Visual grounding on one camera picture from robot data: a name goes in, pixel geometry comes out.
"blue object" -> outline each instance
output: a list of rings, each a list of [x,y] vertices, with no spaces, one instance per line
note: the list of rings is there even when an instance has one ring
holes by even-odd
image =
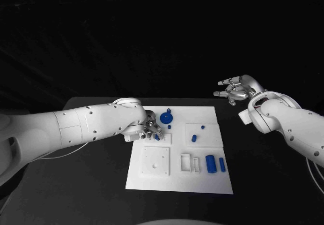
[[[191,142],[196,142],[197,135],[193,135]]]
[[[216,173],[216,163],[215,163],[215,156],[209,155],[206,156],[206,165],[207,165],[207,172],[209,173]]]
[[[173,121],[173,115],[171,115],[171,110],[170,110],[170,109],[167,109],[167,112],[164,112],[164,113],[160,115],[160,121],[161,121],[161,123],[164,123],[164,124],[171,123],[171,121]]]
[[[225,160],[223,160],[223,158],[219,158],[219,164],[220,164],[220,170],[222,170],[222,172],[225,172],[226,169],[225,169]]]

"robotic arm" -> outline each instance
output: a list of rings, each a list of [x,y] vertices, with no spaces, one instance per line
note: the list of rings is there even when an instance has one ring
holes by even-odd
[[[249,75],[217,83],[226,84],[226,90],[216,91],[215,96],[227,97],[233,106],[235,100],[249,98],[248,109],[239,113],[243,123],[253,123],[265,134],[279,131],[287,144],[324,167],[324,117],[302,109],[289,96],[265,90]]]
[[[155,114],[135,98],[58,112],[0,114],[0,186],[33,160],[66,147],[124,134],[131,142],[157,135]]]

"black background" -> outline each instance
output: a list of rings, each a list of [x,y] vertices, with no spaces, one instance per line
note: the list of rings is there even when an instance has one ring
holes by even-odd
[[[82,96],[213,98],[217,81],[249,74],[324,114],[323,8],[1,1],[0,107],[40,113]]]

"black table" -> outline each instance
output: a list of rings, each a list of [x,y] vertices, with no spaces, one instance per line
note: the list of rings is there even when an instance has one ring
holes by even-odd
[[[76,97],[65,109],[111,103],[111,97]],[[1,225],[134,225],[184,218],[223,224],[323,224],[324,196],[305,158],[278,132],[243,125],[248,107],[226,99],[141,98],[143,105],[215,106],[233,195],[127,190],[132,143],[124,136],[89,143],[69,156],[30,163]],[[62,149],[59,156],[76,149]]]

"white cable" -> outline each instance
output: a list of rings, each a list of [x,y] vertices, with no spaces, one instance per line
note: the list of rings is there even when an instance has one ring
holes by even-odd
[[[315,184],[317,184],[317,187],[320,188],[320,190],[321,190],[321,192],[323,192],[323,194],[324,194],[324,191],[323,191],[323,189],[321,189],[321,187],[320,187],[320,185],[318,185],[318,183],[317,183],[317,181],[315,181],[314,175],[312,175],[312,171],[311,171],[310,163],[308,163],[308,158],[305,158],[305,162],[307,162],[308,170],[310,170],[310,173],[311,173],[311,176],[312,176],[312,180],[314,180],[314,182],[315,182]]]
[[[88,144],[88,142],[75,150],[75,151],[72,151],[69,154],[72,154],[73,152],[76,152],[78,150],[81,150],[83,147],[85,147],[85,145]],[[52,158],[39,158],[39,159],[53,159],[53,158],[60,158],[60,157],[65,157],[65,156],[68,156],[69,154],[66,154],[66,155],[62,155],[62,156],[58,156],[58,157],[52,157]]]
[[[323,176],[323,174],[321,174],[321,172],[320,172],[320,169],[318,169],[318,167],[317,167],[317,164],[314,163],[314,166],[315,166],[315,169],[317,169],[317,171],[318,171],[318,173],[320,173],[320,176],[321,176],[321,178],[323,178],[323,180],[324,180],[324,176]]]

